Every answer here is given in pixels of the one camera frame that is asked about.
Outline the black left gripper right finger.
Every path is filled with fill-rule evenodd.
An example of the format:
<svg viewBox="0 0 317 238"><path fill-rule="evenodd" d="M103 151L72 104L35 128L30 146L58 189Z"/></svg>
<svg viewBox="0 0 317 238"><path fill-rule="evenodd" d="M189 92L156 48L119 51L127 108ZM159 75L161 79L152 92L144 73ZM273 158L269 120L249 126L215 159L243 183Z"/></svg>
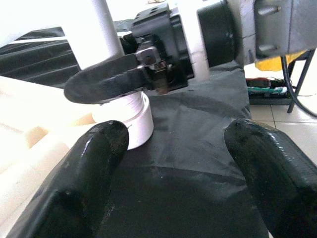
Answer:
<svg viewBox="0 0 317 238"><path fill-rule="evenodd" d="M317 166L284 132L235 119L224 140L274 238L317 238Z"/></svg>

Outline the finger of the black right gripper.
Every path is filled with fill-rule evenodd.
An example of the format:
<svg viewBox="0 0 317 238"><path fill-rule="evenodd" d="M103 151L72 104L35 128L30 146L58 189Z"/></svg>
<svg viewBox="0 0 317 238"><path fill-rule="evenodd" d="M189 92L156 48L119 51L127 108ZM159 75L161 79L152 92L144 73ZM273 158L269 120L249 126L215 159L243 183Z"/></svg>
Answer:
<svg viewBox="0 0 317 238"><path fill-rule="evenodd" d="M147 86L149 81L136 56L129 54L79 71L67 80L64 95L74 103L102 104Z"/></svg>

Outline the black box with coloured items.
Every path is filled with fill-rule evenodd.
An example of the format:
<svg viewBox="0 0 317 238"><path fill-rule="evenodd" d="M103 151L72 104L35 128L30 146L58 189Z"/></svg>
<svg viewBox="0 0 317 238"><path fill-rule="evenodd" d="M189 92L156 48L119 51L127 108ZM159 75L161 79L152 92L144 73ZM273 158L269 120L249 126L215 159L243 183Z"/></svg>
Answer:
<svg viewBox="0 0 317 238"><path fill-rule="evenodd" d="M292 98L284 79L274 77L246 78L250 105L289 105Z"/></svg>

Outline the white plastic table top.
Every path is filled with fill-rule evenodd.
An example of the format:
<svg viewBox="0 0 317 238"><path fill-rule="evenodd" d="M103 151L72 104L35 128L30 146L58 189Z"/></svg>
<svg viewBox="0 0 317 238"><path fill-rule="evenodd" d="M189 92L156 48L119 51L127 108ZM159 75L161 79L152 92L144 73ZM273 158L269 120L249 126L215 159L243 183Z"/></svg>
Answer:
<svg viewBox="0 0 317 238"><path fill-rule="evenodd" d="M144 144L154 130L144 92L86 105L70 102L62 89L0 76L0 237L76 140L107 120L127 126L129 149Z"/></svg>

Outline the yellow plastic bag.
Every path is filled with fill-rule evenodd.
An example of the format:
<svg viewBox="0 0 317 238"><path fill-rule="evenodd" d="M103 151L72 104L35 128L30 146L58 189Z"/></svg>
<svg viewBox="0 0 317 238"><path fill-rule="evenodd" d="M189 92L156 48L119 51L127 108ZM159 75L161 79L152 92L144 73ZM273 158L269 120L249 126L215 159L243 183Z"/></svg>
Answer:
<svg viewBox="0 0 317 238"><path fill-rule="evenodd" d="M289 65L293 62L297 57L304 54L307 50L303 50L296 53L291 53L286 55L286 64ZM281 56L275 57L268 57L265 59L259 59L255 61L255 68L260 71L281 71L282 70L282 63L281 63Z"/></svg>

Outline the black table cloth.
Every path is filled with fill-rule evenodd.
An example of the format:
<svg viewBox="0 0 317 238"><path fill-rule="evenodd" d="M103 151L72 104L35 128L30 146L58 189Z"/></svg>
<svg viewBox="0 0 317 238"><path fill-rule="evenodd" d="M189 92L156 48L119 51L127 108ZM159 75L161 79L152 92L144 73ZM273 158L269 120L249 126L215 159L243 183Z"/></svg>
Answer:
<svg viewBox="0 0 317 238"><path fill-rule="evenodd" d="M98 238L269 238L224 131L249 118L243 69L149 95L154 130L114 173Z"/></svg>

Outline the black metal stand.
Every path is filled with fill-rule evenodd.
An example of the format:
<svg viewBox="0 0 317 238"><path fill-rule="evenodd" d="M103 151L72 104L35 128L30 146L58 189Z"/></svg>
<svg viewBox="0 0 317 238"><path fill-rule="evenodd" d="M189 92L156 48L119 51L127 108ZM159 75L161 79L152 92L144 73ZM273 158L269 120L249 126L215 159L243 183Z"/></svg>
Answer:
<svg viewBox="0 0 317 238"><path fill-rule="evenodd" d="M305 112L306 114L308 114L308 115L310 115L310 116L312 116L314 118L317 118L317 114L312 112L311 110L309 110L298 99L300 90L301 90L301 88L303 86L303 83L304 83L304 80L306 78L308 69L309 69L309 67L311 65L311 62L313 60L313 56L315 54L315 51L316 51L315 49L306 51L304 54L302 54L301 56L297 57L293 62L291 62L288 65L287 69L286 69L287 77L284 77L284 79L285 79L285 83L286 83L286 87L287 87L288 93L289 93L289 95L290 95L290 97L292 99L291 103L289 104L288 110L287 110L287 113L289 113L289 114L291 112L293 112L293 109L294 109L294 107L296 105L301 111ZM291 76L292 76L295 64L298 61L304 61L305 63L304 63L303 69L301 71L301 74L300 74L300 77L299 77L297 85L293 86L292 83L291 83Z"/></svg>

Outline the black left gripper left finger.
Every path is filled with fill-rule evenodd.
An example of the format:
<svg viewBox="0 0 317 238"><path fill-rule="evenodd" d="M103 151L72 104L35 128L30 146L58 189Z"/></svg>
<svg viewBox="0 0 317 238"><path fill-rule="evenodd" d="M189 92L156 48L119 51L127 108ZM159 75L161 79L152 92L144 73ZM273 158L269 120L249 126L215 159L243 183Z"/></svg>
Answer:
<svg viewBox="0 0 317 238"><path fill-rule="evenodd" d="M6 238L95 238L129 145L124 123L98 123L45 178Z"/></svg>

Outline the white plastic table leg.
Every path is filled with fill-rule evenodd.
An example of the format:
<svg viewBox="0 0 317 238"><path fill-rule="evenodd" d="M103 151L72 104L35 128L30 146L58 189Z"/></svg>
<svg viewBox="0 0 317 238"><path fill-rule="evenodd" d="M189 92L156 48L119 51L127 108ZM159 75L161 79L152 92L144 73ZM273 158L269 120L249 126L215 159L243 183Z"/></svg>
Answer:
<svg viewBox="0 0 317 238"><path fill-rule="evenodd" d="M124 55L106 0L65 0L62 29L81 70ZM136 92L95 106L96 122L151 117L148 97Z"/></svg>

